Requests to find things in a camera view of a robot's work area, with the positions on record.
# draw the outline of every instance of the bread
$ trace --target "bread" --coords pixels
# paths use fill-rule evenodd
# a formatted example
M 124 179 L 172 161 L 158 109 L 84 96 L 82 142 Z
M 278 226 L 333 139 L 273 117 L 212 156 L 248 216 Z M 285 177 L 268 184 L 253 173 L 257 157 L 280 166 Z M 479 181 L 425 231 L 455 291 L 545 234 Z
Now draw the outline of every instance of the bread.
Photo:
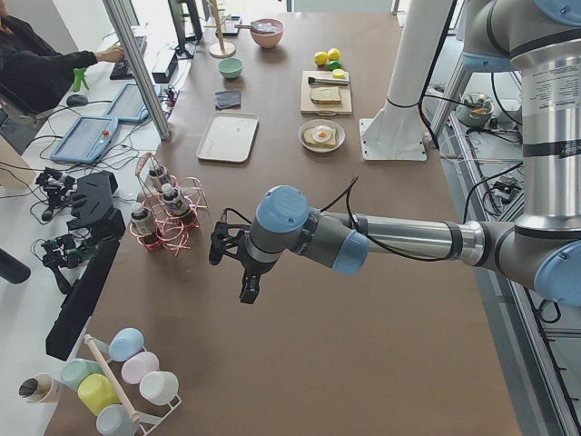
M 322 142 L 322 143 L 315 141 L 312 138 L 312 131 L 313 130 L 314 130 L 314 128 L 307 129 L 302 134 L 302 138 L 305 140 L 305 143 L 307 143 L 307 145 L 309 147 L 333 148 L 335 145 L 337 145 L 337 129 L 333 129 L 330 127 L 329 128 L 329 130 L 330 130 L 329 139 L 325 142 Z
M 339 87 L 313 86 L 310 89 L 310 100 L 315 104 L 340 104 Z

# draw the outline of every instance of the white bowl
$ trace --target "white bowl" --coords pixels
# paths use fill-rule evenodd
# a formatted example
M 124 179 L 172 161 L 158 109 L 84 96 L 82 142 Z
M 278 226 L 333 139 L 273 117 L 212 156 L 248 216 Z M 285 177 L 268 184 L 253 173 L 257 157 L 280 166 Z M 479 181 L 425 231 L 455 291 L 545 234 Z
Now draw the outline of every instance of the white bowl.
M 337 144 L 334 147 L 330 147 L 330 148 L 312 147 L 312 146 L 308 145 L 307 143 L 305 143 L 305 140 L 303 138 L 305 130 L 312 129 L 313 127 L 317 127 L 318 125 L 327 125 L 328 127 L 331 127 L 337 131 L 336 136 L 335 136 L 337 138 Z M 303 124 L 300 127 L 300 129 L 299 129 L 299 141 L 303 147 L 308 148 L 312 152 L 329 153 L 329 152 L 332 152 L 333 150 L 337 150 L 345 142 L 345 131 L 343 130 L 343 128 L 340 125 L 338 125 L 337 123 L 335 123 L 334 121 L 331 121 L 331 120 L 322 120 L 322 119 L 311 120 L 311 121 L 308 121 L 307 123 Z

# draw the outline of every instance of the folded cloth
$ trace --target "folded cloth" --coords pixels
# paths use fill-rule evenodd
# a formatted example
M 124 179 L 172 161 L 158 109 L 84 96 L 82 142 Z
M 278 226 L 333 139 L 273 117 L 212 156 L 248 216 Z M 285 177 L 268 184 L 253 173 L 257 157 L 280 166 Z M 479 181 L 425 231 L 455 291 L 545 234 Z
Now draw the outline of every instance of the folded cloth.
M 214 102 L 218 109 L 226 109 L 228 107 L 241 106 L 240 89 L 232 89 L 231 91 L 216 91 L 214 93 Z

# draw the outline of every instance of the black sleeve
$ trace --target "black sleeve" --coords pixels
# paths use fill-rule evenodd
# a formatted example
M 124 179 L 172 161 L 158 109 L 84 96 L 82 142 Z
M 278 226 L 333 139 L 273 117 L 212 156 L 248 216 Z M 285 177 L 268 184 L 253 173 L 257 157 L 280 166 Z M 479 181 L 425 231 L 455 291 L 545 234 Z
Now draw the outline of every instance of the black sleeve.
M 66 76 L 75 68 L 84 68 L 97 63 L 93 52 L 75 52 L 57 56 L 39 56 L 32 52 L 15 52 L 5 58 L 3 74 L 20 76 L 23 79 L 43 75 Z

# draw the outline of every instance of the green bowl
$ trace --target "green bowl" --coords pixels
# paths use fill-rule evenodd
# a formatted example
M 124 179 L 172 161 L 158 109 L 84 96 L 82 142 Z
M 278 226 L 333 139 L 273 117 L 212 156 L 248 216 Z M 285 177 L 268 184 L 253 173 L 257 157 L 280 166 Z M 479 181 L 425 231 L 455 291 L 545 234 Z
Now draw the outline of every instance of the green bowl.
M 242 61 L 236 57 L 223 59 L 218 63 L 218 71 L 225 79 L 235 79 L 242 72 Z

